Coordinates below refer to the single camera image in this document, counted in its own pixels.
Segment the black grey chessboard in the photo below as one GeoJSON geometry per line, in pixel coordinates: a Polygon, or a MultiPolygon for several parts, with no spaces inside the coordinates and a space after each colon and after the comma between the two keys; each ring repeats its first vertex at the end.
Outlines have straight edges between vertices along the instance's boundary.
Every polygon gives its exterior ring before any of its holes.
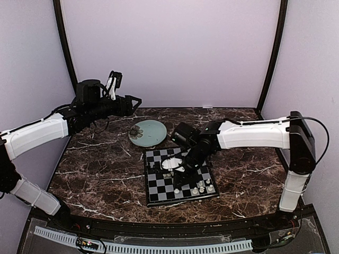
{"type": "Polygon", "coordinates": [[[182,155],[187,154],[180,147],[173,148],[162,148],[159,150],[146,150],[143,154],[144,159],[144,174],[145,174],[145,186],[146,186],[146,200],[147,206],[160,206],[160,205],[169,205],[175,204],[182,201],[193,201],[204,198],[218,197],[219,191],[217,184],[215,182],[214,176],[210,167],[206,164],[198,170],[199,181],[204,181],[203,186],[205,190],[203,193],[199,192],[198,195],[193,196],[192,190],[197,187],[200,189],[198,182],[186,184],[181,188],[175,189],[173,186],[173,178],[164,179],[163,174],[160,170],[148,169],[147,165],[150,162],[161,162],[168,156],[171,155],[182,155]],[[207,184],[206,180],[210,179],[211,183],[207,184]],[[208,193],[207,187],[209,185],[214,186],[214,192],[208,193]]]}

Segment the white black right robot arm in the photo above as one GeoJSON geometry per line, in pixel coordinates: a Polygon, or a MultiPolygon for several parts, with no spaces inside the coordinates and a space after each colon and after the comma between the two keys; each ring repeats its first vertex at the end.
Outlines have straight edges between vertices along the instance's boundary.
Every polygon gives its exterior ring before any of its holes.
{"type": "Polygon", "coordinates": [[[270,225],[281,230],[291,220],[307,179],[316,167],[315,139],[298,111],[273,120],[211,121],[203,130],[180,123],[171,140],[188,149],[182,156],[170,156],[160,163],[163,170],[172,171],[174,186],[190,182],[205,160],[222,149],[241,147],[273,147],[290,151],[290,166],[280,197],[278,212],[271,216],[270,225]]]}

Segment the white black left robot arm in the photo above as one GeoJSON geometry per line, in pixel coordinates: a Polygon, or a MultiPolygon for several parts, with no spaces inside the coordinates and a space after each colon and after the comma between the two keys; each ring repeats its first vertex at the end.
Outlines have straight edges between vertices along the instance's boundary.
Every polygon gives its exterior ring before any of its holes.
{"type": "Polygon", "coordinates": [[[119,96],[121,77],[110,77],[104,86],[97,79],[76,85],[76,96],[70,104],[55,108],[48,116],[1,133],[1,193],[12,194],[54,216],[54,222],[64,231],[75,226],[66,205],[38,185],[29,182],[16,171],[13,160],[21,154],[56,139],[71,137],[91,123],[109,116],[131,116],[141,105],[140,98],[119,96]]]}

